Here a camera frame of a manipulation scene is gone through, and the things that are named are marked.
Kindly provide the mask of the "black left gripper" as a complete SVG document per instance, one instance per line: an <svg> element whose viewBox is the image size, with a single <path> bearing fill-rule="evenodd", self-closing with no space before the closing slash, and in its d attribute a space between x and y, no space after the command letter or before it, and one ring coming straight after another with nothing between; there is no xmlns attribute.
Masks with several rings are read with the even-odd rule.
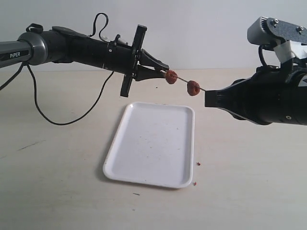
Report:
<svg viewBox="0 0 307 230"><path fill-rule="evenodd" d="M138 25L132 45L125 45L119 42L120 35L107 45L106 57L104 59L103 69L124 75L120 96L128 97L134 77L135 81L144 81L150 79L164 79L169 66L162 61L154 58L145 49L142 49L140 56L141 66L137 66L138 55L141 50L147 27Z"/></svg>

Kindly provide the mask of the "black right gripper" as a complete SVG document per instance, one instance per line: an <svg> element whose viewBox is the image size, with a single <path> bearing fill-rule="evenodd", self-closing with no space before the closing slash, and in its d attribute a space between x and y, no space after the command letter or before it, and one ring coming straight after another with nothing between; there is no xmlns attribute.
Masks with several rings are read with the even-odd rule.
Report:
<svg viewBox="0 0 307 230"><path fill-rule="evenodd" d="M263 67L248 79L205 92L204 106L227 111L257 125L306 125L307 70L299 66L269 71Z"/></svg>

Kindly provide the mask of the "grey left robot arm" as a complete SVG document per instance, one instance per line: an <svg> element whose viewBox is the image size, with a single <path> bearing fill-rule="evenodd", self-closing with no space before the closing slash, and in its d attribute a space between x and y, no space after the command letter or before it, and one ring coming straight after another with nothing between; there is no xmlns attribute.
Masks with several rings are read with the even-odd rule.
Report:
<svg viewBox="0 0 307 230"><path fill-rule="evenodd" d="M17 41L1 42L0 66L77 62L107 69L124 74L120 95L128 97L132 81L161 79L169 70L167 64L142 49L146 31L138 25L132 45L128 45L120 35L111 41L96 40L61 26L44 31L41 25L31 24Z"/></svg>

